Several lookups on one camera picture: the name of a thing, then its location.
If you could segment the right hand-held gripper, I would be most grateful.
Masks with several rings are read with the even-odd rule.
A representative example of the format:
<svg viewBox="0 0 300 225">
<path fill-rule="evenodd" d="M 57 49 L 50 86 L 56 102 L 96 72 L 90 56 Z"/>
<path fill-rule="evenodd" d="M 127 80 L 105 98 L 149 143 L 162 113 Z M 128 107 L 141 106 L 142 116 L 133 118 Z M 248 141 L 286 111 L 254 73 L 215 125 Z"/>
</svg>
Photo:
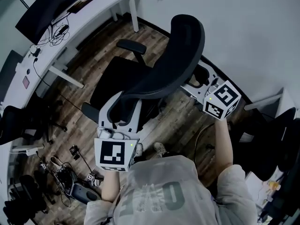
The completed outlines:
<svg viewBox="0 0 300 225">
<path fill-rule="evenodd" d="M 241 94 L 229 80 L 222 80 L 215 70 L 199 61 L 196 66 L 196 87 L 184 83 L 181 88 L 189 97 L 203 99 L 203 111 L 212 117 L 223 120 L 236 108 Z"/>
</svg>

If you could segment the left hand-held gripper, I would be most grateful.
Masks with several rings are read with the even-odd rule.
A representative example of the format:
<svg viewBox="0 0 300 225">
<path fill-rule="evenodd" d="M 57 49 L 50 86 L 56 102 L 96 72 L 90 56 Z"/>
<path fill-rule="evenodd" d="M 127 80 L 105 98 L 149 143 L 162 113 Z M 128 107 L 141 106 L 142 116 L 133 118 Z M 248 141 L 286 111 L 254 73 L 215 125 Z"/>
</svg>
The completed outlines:
<svg viewBox="0 0 300 225">
<path fill-rule="evenodd" d="M 128 122 L 113 123 L 109 112 L 119 100 L 122 91 L 112 96 L 99 112 L 98 137 L 94 139 L 96 166 L 105 171 L 127 172 L 133 163 L 139 138 L 136 136 L 142 100 L 135 105 Z"/>
</svg>

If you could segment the black mesh office chair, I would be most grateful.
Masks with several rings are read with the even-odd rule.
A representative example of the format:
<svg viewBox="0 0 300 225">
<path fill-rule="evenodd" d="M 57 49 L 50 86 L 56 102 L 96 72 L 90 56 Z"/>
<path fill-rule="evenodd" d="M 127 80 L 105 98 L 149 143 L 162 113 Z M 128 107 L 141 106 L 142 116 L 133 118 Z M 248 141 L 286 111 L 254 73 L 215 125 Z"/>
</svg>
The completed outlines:
<svg viewBox="0 0 300 225">
<path fill-rule="evenodd" d="M 88 103 L 83 103 L 82 113 L 98 123 L 100 110 L 109 99 L 106 115 L 113 128 L 128 125 L 138 102 L 141 111 L 130 132 L 139 132 L 150 120 L 158 116 L 165 97 L 188 82 L 201 58 L 205 42 L 202 23 L 191 15 L 176 15 L 171 20 L 171 34 L 162 55 L 149 67 L 143 60 L 146 47 L 129 39 L 117 42 L 119 48 L 131 51 L 136 60 L 114 57 L 101 76 Z"/>
</svg>

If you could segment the person's left forearm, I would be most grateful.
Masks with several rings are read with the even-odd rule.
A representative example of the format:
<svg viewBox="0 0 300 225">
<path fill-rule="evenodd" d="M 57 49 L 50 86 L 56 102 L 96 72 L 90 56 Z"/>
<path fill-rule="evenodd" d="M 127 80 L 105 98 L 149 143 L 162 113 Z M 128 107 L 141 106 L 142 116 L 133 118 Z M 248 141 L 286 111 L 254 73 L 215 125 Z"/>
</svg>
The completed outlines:
<svg viewBox="0 0 300 225">
<path fill-rule="evenodd" d="M 119 172 L 106 171 L 102 183 L 101 197 L 103 201 L 114 202 L 120 192 Z"/>
</svg>

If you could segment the person's right forearm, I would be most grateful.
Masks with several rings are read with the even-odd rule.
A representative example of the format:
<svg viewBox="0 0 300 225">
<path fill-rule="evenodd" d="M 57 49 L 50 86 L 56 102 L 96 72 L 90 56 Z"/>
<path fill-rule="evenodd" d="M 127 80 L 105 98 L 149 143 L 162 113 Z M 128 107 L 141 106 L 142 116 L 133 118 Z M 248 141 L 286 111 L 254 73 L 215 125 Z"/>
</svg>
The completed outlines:
<svg viewBox="0 0 300 225">
<path fill-rule="evenodd" d="M 227 120 L 215 121 L 215 167 L 217 175 L 233 165 L 233 148 Z"/>
</svg>

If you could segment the small black floor device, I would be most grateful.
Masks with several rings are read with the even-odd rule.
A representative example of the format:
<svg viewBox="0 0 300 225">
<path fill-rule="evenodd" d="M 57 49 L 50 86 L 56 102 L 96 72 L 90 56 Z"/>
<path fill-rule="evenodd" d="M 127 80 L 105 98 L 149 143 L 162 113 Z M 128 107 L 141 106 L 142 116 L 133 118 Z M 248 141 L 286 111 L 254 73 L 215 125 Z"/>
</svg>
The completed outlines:
<svg viewBox="0 0 300 225">
<path fill-rule="evenodd" d="M 80 158 L 80 152 L 79 152 L 79 149 L 76 145 L 73 145 L 70 149 L 69 149 L 72 157 L 73 157 L 73 160 L 77 160 Z"/>
</svg>

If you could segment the white desk leg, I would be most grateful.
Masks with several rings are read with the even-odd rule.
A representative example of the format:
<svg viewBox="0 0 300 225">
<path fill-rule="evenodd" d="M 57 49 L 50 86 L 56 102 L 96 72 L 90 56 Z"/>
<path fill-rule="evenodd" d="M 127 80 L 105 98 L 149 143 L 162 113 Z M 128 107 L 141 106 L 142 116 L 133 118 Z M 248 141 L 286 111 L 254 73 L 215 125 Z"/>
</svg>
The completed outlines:
<svg viewBox="0 0 300 225">
<path fill-rule="evenodd" d="M 130 13 L 131 13 L 133 29 L 134 29 L 134 32 L 137 33 L 139 31 L 139 26 L 138 26 L 138 20 L 137 20 L 137 10 L 136 10 L 136 6 L 135 6 L 135 0 L 129 0 L 128 4 L 129 4 Z M 111 12 L 113 20 L 115 22 L 117 22 L 118 21 L 117 14 L 114 11 L 113 7 L 110 8 L 110 12 Z"/>
<path fill-rule="evenodd" d="M 58 68 L 56 68 L 54 66 L 50 66 L 49 71 L 56 74 L 57 76 L 61 77 L 62 79 L 68 81 L 69 83 L 77 86 L 80 89 L 82 89 L 84 87 L 84 85 L 82 83 L 80 83 L 77 80 L 75 80 L 74 78 L 68 76 L 63 71 L 60 71 Z"/>
<path fill-rule="evenodd" d="M 264 107 L 264 106 L 270 105 L 270 104 L 276 102 L 281 97 L 282 97 L 282 94 L 278 94 L 278 95 L 275 95 L 275 96 L 272 96 L 269 98 L 265 98 L 263 100 L 260 100 L 260 101 L 257 101 L 252 104 L 244 106 L 244 110 L 249 111 L 249 110 L 257 109 L 259 107 Z"/>
</svg>

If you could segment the white slipper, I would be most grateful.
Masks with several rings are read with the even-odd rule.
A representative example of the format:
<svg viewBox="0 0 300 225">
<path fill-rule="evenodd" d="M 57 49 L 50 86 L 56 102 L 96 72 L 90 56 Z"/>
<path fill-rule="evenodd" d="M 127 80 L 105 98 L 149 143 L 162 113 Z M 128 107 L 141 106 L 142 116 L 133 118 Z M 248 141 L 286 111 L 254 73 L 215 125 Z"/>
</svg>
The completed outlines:
<svg viewBox="0 0 300 225">
<path fill-rule="evenodd" d="M 57 169 L 61 169 L 63 166 L 63 163 L 56 156 L 51 156 L 50 161 Z"/>
</svg>

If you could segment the grey plastic case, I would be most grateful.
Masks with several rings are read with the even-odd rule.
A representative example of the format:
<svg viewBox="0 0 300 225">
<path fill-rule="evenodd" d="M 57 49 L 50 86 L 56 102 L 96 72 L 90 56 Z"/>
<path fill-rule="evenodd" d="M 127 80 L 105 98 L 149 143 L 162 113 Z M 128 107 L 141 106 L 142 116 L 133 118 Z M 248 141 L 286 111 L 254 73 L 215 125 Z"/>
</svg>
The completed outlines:
<svg viewBox="0 0 300 225">
<path fill-rule="evenodd" d="M 89 202 L 101 199 L 97 192 L 88 187 L 85 187 L 80 183 L 73 183 L 70 191 L 70 196 L 86 205 Z"/>
</svg>

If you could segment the person's grey t-shirt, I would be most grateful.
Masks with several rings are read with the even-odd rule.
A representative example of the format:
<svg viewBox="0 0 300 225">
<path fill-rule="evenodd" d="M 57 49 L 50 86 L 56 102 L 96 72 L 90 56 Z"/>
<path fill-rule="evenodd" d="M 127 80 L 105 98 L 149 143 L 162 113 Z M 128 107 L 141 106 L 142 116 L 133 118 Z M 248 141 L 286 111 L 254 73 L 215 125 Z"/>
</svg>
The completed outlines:
<svg viewBox="0 0 300 225">
<path fill-rule="evenodd" d="M 114 202 L 87 205 L 84 225 L 256 225 L 245 172 L 232 165 L 217 179 L 217 196 L 198 180 L 184 156 L 138 162 Z"/>
</svg>

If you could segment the black power adapter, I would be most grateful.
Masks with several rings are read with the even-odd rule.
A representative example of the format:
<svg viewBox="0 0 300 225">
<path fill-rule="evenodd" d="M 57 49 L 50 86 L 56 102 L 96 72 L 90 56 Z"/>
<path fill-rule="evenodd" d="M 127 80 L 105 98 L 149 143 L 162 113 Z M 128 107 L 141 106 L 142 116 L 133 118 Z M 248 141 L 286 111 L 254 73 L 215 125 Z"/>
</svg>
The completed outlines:
<svg viewBox="0 0 300 225">
<path fill-rule="evenodd" d="M 41 46 L 31 45 L 30 48 L 29 48 L 29 52 L 33 57 L 37 57 L 41 52 Z"/>
</svg>

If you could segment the open laptop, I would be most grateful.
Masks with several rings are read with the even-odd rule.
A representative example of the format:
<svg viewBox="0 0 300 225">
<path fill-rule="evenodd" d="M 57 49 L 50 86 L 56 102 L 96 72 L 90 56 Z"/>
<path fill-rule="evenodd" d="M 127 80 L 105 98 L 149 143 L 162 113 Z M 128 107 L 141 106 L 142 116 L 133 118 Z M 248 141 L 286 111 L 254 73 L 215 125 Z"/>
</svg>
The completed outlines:
<svg viewBox="0 0 300 225">
<path fill-rule="evenodd" d="M 88 5 L 93 0 L 79 0 L 76 2 L 72 7 L 70 7 L 67 12 L 76 14 L 78 13 L 82 8 L 84 8 L 86 5 Z"/>
</svg>

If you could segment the dark grey desk divider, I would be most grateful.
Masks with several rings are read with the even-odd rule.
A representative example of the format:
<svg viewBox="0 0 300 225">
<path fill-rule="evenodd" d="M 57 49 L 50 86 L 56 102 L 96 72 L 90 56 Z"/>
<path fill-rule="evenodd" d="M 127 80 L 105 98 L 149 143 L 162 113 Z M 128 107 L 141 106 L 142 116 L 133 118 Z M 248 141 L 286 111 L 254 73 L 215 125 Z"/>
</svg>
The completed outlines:
<svg viewBox="0 0 300 225">
<path fill-rule="evenodd" d="M 15 76 L 15 69 L 18 63 L 22 63 L 23 57 L 11 50 L 0 71 L 0 102 L 4 101 L 7 90 Z"/>
</svg>

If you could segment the orange drink bottle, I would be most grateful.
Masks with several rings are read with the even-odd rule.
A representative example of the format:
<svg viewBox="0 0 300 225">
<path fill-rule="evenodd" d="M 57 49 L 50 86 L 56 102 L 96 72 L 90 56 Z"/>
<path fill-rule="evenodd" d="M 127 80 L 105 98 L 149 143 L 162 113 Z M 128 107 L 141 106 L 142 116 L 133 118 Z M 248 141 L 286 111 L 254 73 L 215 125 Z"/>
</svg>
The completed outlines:
<svg viewBox="0 0 300 225">
<path fill-rule="evenodd" d="M 281 185 L 278 181 L 269 180 L 267 182 L 267 185 L 272 191 L 278 191 L 281 188 Z"/>
</svg>

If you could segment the black monitor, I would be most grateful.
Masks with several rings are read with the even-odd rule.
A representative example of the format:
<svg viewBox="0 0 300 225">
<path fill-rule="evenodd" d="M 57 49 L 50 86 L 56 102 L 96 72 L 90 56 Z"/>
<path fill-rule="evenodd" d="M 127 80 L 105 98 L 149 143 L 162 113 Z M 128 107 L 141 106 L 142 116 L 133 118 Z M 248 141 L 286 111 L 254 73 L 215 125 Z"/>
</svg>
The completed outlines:
<svg viewBox="0 0 300 225">
<path fill-rule="evenodd" d="M 15 28 L 30 42 L 37 45 L 64 2 L 65 0 L 36 0 Z"/>
</svg>

